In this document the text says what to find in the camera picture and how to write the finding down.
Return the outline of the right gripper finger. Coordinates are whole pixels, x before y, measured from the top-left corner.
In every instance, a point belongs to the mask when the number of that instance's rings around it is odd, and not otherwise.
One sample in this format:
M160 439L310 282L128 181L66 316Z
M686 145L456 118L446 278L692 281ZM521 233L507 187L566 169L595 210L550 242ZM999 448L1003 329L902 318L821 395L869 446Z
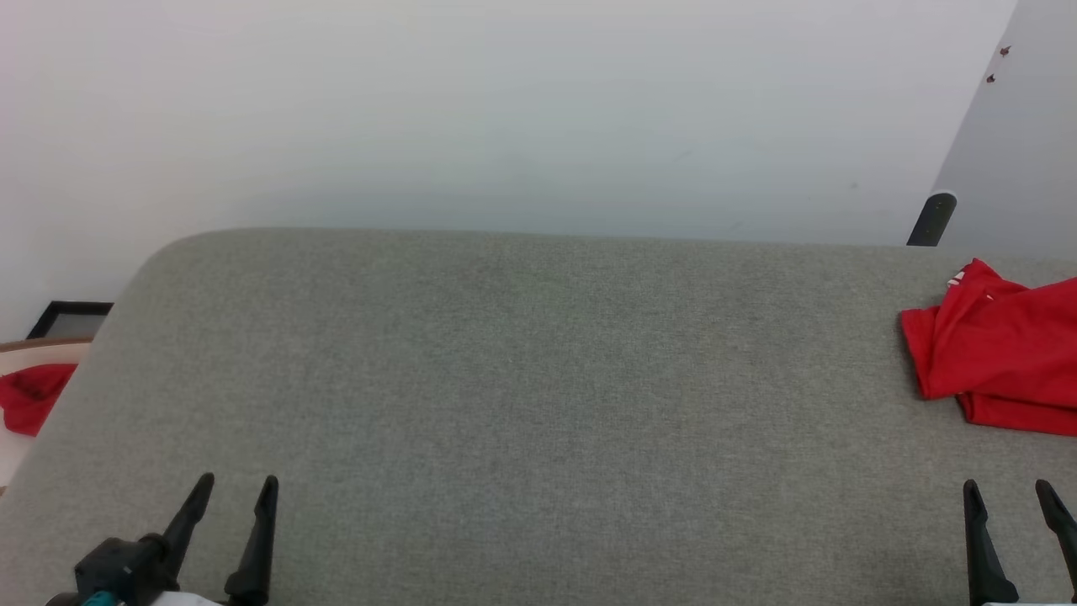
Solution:
M1060 545L1073 588L1072 601L1077 601L1077 518L1069 513L1049 481L1037 479L1035 492L1045 523L1055 534Z
M989 515L975 480L964 482L963 501L969 606L1018 603L1018 590L1001 568L999 556L989 536Z

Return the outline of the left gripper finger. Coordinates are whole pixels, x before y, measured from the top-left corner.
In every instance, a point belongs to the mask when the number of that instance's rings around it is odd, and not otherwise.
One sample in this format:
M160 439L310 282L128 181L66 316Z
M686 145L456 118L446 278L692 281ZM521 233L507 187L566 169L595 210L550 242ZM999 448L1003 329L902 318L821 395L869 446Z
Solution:
M279 498L277 476L267 476L253 509L254 523L240 563L228 576L226 603L268 603L272 586L274 527Z
M162 567L169 582L178 582L178 573L183 566L188 542L207 510L213 487L215 475L204 473L162 535L168 545Z

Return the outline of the red white basketball jersey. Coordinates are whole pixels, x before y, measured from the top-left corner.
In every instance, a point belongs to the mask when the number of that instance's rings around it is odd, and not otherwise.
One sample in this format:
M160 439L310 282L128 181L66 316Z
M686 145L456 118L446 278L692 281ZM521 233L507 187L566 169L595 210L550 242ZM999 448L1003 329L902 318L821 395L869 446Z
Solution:
M920 396L977 425L1077 437L1077 277L1027 287L973 258L899 326Z

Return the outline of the red cloth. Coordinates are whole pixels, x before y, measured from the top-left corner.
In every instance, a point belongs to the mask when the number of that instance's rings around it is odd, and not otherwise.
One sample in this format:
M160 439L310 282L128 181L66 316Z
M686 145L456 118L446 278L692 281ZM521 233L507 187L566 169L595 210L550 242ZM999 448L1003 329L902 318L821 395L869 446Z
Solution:
M42 364L0 376L0 417L5 429L37 437L75 364Z

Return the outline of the black metal pole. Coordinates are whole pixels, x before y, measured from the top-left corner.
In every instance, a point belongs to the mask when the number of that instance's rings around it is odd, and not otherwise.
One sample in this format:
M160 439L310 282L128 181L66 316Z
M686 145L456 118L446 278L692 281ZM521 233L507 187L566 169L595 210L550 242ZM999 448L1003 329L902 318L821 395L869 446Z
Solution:
M947 223L957 209L959 197L950 191L932 193L920 208L915 225L905 242L906 246L938 246Z

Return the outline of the black picture frame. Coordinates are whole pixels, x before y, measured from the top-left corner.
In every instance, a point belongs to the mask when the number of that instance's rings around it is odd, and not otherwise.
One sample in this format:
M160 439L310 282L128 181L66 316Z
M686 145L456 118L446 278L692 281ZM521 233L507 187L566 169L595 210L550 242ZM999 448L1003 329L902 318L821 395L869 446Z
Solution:
M113 302L52 300L27 335L27 340L84 340L103 325Z

